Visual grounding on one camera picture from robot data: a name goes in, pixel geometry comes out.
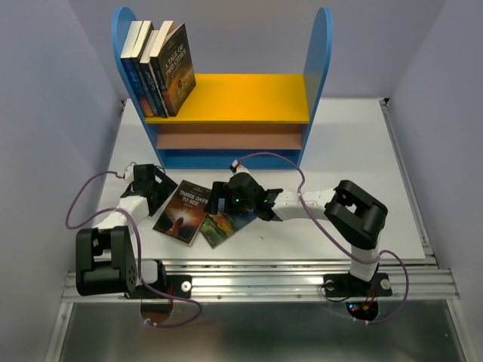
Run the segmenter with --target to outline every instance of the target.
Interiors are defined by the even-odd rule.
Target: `book title text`
[[[189,192],[185,192],[183,190],[180,191],[181,198],[183,202],[186,202],[189,205],[198,206],[199,203],[207,204],[208,200],[206,198],[202,198],[200,196],[190,194]]]
[[[177,65],[186,55],[186,48],[184,44],[180,44],[180,46],[172,53],[169,57],[168,62],[165,64],[166,66],[166,75],[170,75],[175,69],[177,69]]]

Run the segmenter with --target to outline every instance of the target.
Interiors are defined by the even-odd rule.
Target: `bookshelf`
[[[131,22],[127,7],[112,19],[115,63],[160,163],[168,169],[225,169],[234,159],[270,151],[300,164],[331,60],[332,19],[318,10],[302,74],[200,74],[176,117],[144,117],[120,53]],[[269,156],[244,162],[255,169],[287,169]]]

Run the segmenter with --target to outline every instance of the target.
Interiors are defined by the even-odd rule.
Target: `white table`
[[[141,121],[130,100],[122,116],[109,169],[121,172],[132,161],[155,163]],[[210,188],[215,180],[228,180],[223,170],[168,170],[176,182],[187,179]],[[398,168],[379,100],[321,100],[306,147],[302,170],[305,191],[335,187],[350,179],[381,200],[388,208],[380,249],[390,249],[403,259],[424,259],[414,215]],[[300,177],[295,170],[253,171],[265,188],[296,190]],[[108,177],[99,208],[115,206],[125,183]],[[152,230],[162,210],[140,224],[144,259],[290,261],[347,259],[310,220],[264,222],[255,220],[212,250],[201,234],[191,247]],[[334,237],[349,248],[337,230],[323,222]]]

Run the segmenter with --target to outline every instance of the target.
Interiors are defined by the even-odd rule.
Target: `gray wall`
[[[36,361],[73,261],[63,218],[107,166],[120,106],[67,0],[5,2],[0,48],[0,359]],[[93,211],[99,186],[76,218]]]
[[[389,102],[431,243],[439,262],[454,273],[478,342],[483,341],[482,21],[481,1],[448,0]]]
[[[69,0],[120,97],[110,23],[120,4],[138,19],[186,22],[196,72],[303,71],[315,12],[334,15],[326,96],[389,97],[445,0]]]

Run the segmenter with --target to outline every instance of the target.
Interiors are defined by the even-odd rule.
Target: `book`
[[[133,60],[131,55],[133,53],[134,45],[136,44],[137,36],[139,35],[139,31],[141,26],[143,25],[142,21],[133,21],[129,26],[128,36],[126,37],[124,46],[122,47],[121,52],[121,63],[126,71],[126,75],[128,77],[128,81],[131,84],[134,92],[134,96],[137,98],[139,104],[141,105],[141,109],[146,117],[152,117],[153,113],[151,110],[151,106],[149,105],[148,99],[144,93],[143,85],[141,84],[139,74],[133,64]]]
[[[146,43],[143,55],[141,56],[139,66],[141,68],[143,79],[146,82],[149,92],[151,93],[151,97],[154,101],[155,107],[158,110],[159,115],[163,118],[167,118],[168,110],[166,109],[163,97],[159,92],[158,84],[156,83],[152,67],[149,65],[149,54],[151,52],[152,46],[154,45],[154,41],[156,40],[158,32],[158,30],[153,30],[151,31],[151,34],[149,34],[148,42]]]
[[[166,42],[166,38],[168,37],[169,33],[174,31],[174,29],[175,25],[173,20],[165,20],[163,22],[161,28],[159,28],[158,35],[156,36],[154,44],[151,48],[151,53],[149,55],[149,66],[155,74],[156,83],[158,84],[158,88],[161,91],[161,95],[165,102],[166,109],[168,110],[169,115],[174,115],[174,109],[169,99],[168,89],[166,88],[165,80],[163,79],[161,64],[159,63],[158,57],[161,53],[161,48]]]
[[[160,48],[158,43],[156,45],[150,56],[158,61],[155,73],[162,84],[165,102],[169,104],[168,113],[176,116],[196,86],[186,25],[183,23],[170,32]]]
[[[148,99],[149,107],[152,110],[152,116],[159,117],[159,110],[156,107],[154,99],[152,98],[151,92],[149,91],[148,85],[146,83],[146,79],[144,78],[143,71],[141,70],[140,61],[141,57],[143,56],[144,49],[149,39],[149,34],[154,30],[151,21],[145,20],[141,25],[141,29],[139,30],[139,35],[136,39],[136,44],[134,44],[133,52],[131,54],[131,59],[134,64],[134,67],[137,70],[137,74],[139,75],[140,82],[143,86],[144,94]]]
[[[218,213],[216,215],[208,214],[199,228],[212,249],[257,218],[254,213],[227,215],[223,211],[224,206],[225,201],[221,199],[218,203]]]
[[[211,190],[182,181],[153,229],[190,246],[206,216]]]

